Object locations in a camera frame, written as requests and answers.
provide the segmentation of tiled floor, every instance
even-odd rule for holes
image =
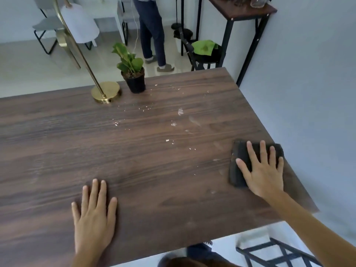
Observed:
[[[186,55],[181,57],[180,53],[178,53],[176,41],[169,27],[165,28],[165,34],[166,59],[168,63],[175,65],[175,70],[172,73],[190,71],[189,60]],[[137,53],[137,56],[143,57],[140,39],[138,39],[134,50],[135,40],[136,32],[131,31],[128,48],[131,52]],[[53,40],[49,39],[45,41],[45,44],[49,46],[51,41]],[[116,68],[116,64],[120,61],[119,57],[111,53],[112,45],[118,41],[120,41],[119,33],[112,32],[101,34],[96,40],[98,47],[92,48],[91,51],[81,45],[81,49],[99,82],[123,80],[120,71]],[[144,66],[146,77],[161,74],[156,71],[157,63]],[[85,85],[93,85],[89,73],[84,66],[82,66],[81,70],[77,70],[59,46],[56,47],[51,56],[47,56],[36,40],[0,44],[0,97]],[[213,241],[212,248],[232,263],[246,266],[244,258],[235,250],[236,244],[238,243],[242,248],[253,246],[268,241],[268,236],[308,252],[305,245],[285,222],[216,239]],[[175,251],[175,253],[184,255],[184,249]],[[150,256],[118,266],[154,267],[157,266],[164,254]],[[270,257],[281,256],[281,253],[279,250],[272,252],[272,254],[260,251],[258,255],[264,259],[269,259]],[[294,266],[304,265],[295,260]]]

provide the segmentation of person's left hand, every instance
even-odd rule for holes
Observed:
[[[116,222],[117,198],[113,197],[106,214],[106,182],[93,180],[90,197],[88,187],[83,187],[82,211],[79,214],[77,204],[72,202],[74,219],[75,253],[95,255],[97,260],[113,238]]]

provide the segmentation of foot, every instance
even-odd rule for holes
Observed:
[[[157,61],[157,57],[155,55],[153,55],[151,58],[145,59],[145,63],[150,64],[152,62],[156,62]]]
[[[174,67],[170,64],[166,64],[164,67],[157,67],[157,72],[172,72]]]

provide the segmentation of wooden table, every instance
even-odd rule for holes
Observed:
[[[224,37],[222,39],[221,49],[222,55],[220,58],[220,62],[217,67],[222,67],[226,55],[226,50],[228,48],[231,31],[233,29],[233,25],[235,21],[249,21],[255,20],[255,36],[252,40],[250,49],[248,50],[247,56],[241,68],[241,71],[238,75],[238,80],[236,84],[240,87],[241,82],[243,81],[243,77],[246,74],[247,68],[250,65],[253,54],[257,48],[258,43],[262,37],[263,31],[267,25],[269,17],[271,14],[277,12],[270,4],[265,4],[263,8],[253,8],[251,7],[251,0],[247,0],[243,5],[236,6],[234,5],[235,0],[209,0],[210,3],[220,12],[221,15],[224,16],[226,21]],[[184,26],[184,0],[181,0],[181,19],[182,26]],[[198,19],[197,19],[197,30],[195,40],[199,40],[199,28],[200,28],[200,16],[202,12],[202,0],[198,1]],[[181,43],[181,55],[183,56],[183,42]]]
[[[120,205],[101,266],[280,220],[228,184],[233,140],[272,139],[225,68],[147,78],[142,94],[120,85],[109,105],[91,86],[0,99],[0,266],[68,266],[70,203],[94,178]],[[287,163],[284,180],[316,210]]]

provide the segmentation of green cloth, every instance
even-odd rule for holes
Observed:
[[[194,48],[194,53],[211,56],[212,50],[217,49],[219,45],[211,40],[198,40],[192,43],[192,46]]]

